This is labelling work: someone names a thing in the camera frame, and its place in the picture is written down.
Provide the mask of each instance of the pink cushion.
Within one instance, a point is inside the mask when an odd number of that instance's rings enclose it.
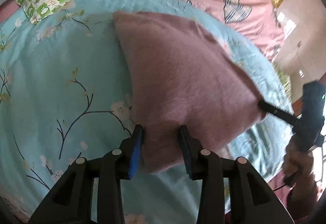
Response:
[[[217,152],[265,117],[254,83],[199,24],[147,12],[117,12],[114,22],[130,70],[134,121],[146,131],[147,171],[183,161],[181,125]]]

